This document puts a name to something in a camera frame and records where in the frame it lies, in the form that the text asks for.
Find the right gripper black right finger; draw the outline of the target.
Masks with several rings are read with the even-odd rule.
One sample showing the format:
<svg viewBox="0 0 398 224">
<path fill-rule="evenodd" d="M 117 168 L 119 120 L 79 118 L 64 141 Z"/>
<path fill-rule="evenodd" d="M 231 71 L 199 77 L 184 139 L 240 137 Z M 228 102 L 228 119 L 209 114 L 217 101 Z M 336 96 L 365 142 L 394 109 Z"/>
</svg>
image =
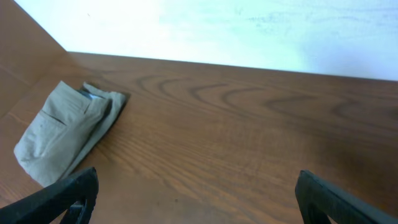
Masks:
<svg viewBox="0 0 398 224">
<path fill-rule="evenodd" d="M 367 204 L 309 170 L 301 170 L 295 196 L 305 224 L 397 224 L 397 219 Z"/>
</svg>

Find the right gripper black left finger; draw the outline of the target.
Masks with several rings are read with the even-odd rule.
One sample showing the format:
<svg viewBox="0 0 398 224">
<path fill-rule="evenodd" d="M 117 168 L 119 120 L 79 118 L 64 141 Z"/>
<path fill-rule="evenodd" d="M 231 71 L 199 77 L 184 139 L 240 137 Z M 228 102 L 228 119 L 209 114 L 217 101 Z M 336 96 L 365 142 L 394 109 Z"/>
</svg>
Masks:
<svg viewBox="0 0 398 224">
<path fill-rule="evenodd" d="M 90 167 L 1 209 L 1 223 L 51 223 L 63 215 L 61 223 L 88 224 L 96 204 L 99 182 Z"/>
</svg>

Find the khaki green shorts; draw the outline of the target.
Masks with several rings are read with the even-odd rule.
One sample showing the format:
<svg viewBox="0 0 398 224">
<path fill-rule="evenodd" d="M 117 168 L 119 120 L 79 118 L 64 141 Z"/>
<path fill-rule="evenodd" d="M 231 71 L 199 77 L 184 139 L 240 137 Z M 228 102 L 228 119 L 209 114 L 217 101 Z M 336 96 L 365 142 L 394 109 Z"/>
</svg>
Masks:
<svg viewBox="0 0 398 224">
<path fill-rule="evenodd" d="M 126 96 L 60 82 L 14 148 L 19 165 L 47 187 L 72 173 L 118 118 Z"/>
</svg>

